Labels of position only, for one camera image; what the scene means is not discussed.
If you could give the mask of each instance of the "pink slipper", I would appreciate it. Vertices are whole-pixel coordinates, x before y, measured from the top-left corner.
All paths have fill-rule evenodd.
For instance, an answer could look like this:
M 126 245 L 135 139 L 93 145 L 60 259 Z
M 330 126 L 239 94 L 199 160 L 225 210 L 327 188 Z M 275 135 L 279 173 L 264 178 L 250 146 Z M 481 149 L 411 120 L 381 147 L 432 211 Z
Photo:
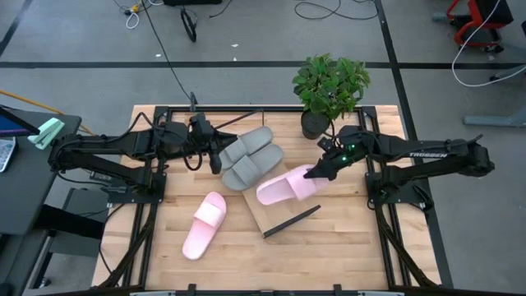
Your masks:
M 226 214 L 227 204 L 224 198 L 217 192 L 208 193 L 194 214 L 194 224 L 182 245 L 182 254 L 190 260 L 201 258 Z
M 257 200 L 268 206 L 289 198 L 297 198 L 301 201 L 311 196 L 329 184 L 328 178 L 303 177 L 313 167 L 313 164 L 304 164 L 262 183 L 256 190 Z

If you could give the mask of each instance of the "red chair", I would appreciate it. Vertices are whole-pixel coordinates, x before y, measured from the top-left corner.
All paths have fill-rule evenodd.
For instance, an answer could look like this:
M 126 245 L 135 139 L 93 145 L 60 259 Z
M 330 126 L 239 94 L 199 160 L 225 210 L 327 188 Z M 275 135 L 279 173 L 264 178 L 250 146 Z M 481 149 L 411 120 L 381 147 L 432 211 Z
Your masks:
M 465 40 L 487 19 L 498 0 L 468 0 L 469 15 L 453 15 L 451 12 L 459 4 L 460 0 L 454 0 L 447 10 L 446 17 L 450 24 L 454 25 L 458 32 L 454 41 L 458 45 L 464 44 Z M 500 53 L 504 49 L 500 46 L 500 29 L 513 21 L 510 8 L 506 0 L 501 0 L 489 21 L 472 37 L 466 46 L 481 47 L 486 52 Z

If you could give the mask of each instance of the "black plant pot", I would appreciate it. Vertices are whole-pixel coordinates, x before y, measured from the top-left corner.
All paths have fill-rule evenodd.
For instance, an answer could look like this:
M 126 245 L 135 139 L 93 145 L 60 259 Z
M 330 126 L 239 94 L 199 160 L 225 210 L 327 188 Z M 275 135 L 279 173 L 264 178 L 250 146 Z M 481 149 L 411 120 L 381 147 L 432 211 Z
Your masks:
M 309 140 L 315 140 L 329 128 L 330 120 L 320 113 L 311 111 L 302 114 L 302 132 Z

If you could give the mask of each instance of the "wooden board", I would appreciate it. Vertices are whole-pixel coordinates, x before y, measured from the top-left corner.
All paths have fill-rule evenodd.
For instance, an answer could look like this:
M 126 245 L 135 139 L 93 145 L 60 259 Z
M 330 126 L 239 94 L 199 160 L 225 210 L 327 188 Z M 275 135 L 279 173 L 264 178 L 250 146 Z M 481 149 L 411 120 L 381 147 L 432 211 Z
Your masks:
M 283 162 L 279 163 L 267 173 L 260 182 L 242 193 L 252 213 L 252 217 L 254 217 L 264 237 L 280 231 L 276 228 L 284 228 L 284 225 L 289 224 L 288 222 L 290 220 L 298 219 L 298 217 L 306 215 L 306 213 L 310 212 L 310 209 L 316 209 L 315 207 L 310 207 L 308 203 L 297 199 L 289 199 L 269 206 L 262 205 L 257 200 L 256 189 L 260 184 L 287 172 L 288 169 L 285 164 Z
M 144 112 L 152 117 L 153 105 L 134 108 L 132 117 Z M 404 136 L 396 106 L 376 106 L 381 132 Z M 219 125 L 240 113 L 207 113 Z M 175 119 L 186 122 L 189 113 L 177 113 Z M 264 124 L 275 135 L 273 142 L 284 149 L 283 164 L 293 169 L 301 164 L 314 164 L 322 150 L 315 141 L 302 136 L 300 113 L 265 113 Z M 260 113 L 245 118 L 226 132 L 243 133 L 259 127 Z M 358 124 L 355 117 L 346 124 Z M 337 130 L 343 124 L 336 123 Z M 140 120 L 136 130 L 147 128 Z M 126 165 L 138 165 L 126 157 Z M 397 165 L 409 165 L 401 160 Z M 205 158 L 203 168 L 189 171 L 181 160 L 169 162 L 164 203 L 160 205 L 155 224 L 147 289 L 386 289 L 381 245 L 373 211 L 367 209 L 365 161 L 341 170 L 327 188 L 304 202 L 321 208 L 304 220 L 267 239 L 261 232 L 241 192 L 233 192 L 213 175 Z M 228 214 L 206 254 L 199 261 L 188 261 L 181 254 L 182 244 L 191 227 L 192 216 L 204 196 L 216 191 L 225 197 Z M 102 252 L 114 268 L 126 252 L 132 230 L 134 205 L 124 206 L 106 225 Z M 435 282 L 440 282 L 424 214 L 408 205 L 397 205 L 404 245 L 420 268 Z M 398 260 L 391 252 L 397 283 L 401 284 Z M 138 263 L 134 281 L 138 276 Z M 108 276 L 102 261 L 97 262 L 93 284 Z

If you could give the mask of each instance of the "gray floor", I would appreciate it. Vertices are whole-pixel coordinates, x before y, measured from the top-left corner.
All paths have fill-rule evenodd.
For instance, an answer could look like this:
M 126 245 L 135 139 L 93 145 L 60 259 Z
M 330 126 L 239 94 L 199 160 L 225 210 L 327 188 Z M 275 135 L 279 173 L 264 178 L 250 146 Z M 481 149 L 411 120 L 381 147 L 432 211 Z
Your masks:
M 132 0 L 120 0 L 124 5 Z M 451 62 L 457 53 L 454 31 L 431 21 L 449 0 L 383 0 L 399 62 Z M 0 37 L 7 32 L 22 0 L 0 1 Z M 149 12 L 172 61 L 290 61 L 330 52 L 366 62 L 388 62 L 377 19 L 350 21 L 330 17 L 306 21 L 294 14 L 293 0 L 234 1 L 222 6 L 191 7 L 200 16 L 198 42 L 189 42 L 178 10 Z M 519 24 L 524 0 L 508 0 L 515 22 L 502 30 L 504 53 L 470 49 L 460 62 L 526 62 L 526 38 Z M 374 13 L 370 3 L 343 1 L 342 12 Z M 160 47 L 141 13 L 135 30 L 110 0 L 34 0 L 0 62 L 153 62 Z M 187 90 L 200 103 L 291 104 L 294 68 L 177 68 Z M 459 71 L 468 82 L 484 82 L 492 71 Z M 524 105 L 524 79 L 479 89 L 464 88 L 446 70 L 402 70 L 408 102 L 421 139 L 471 138 L 484 134 L 496 170 L 483 179 L 452 175 L 433 178 L 431 189 L 454 286 L 462 289 L 526 293 L 526 146 L 522 129 L 467 127 L 464 115 L 512 113 Z M 372 85 L 363 104 L 398 104 L 390 69 L 371 69 Z M 129 123 L 134 104 L 181 104 L 186 98 L 169 69 L 6 69 L 0 88 L 78 114 L 94 132 L 117 134 Z M 35 109 L 6 97 L 0 104 Z M 77 170 L 71 178 L 86 178 Z M 58 180 L 47 203 L 60 206 L 72 185 Z M 86 289 L 95 259 L 56 256 L 47 276 L 53 285 L 27 294 Z

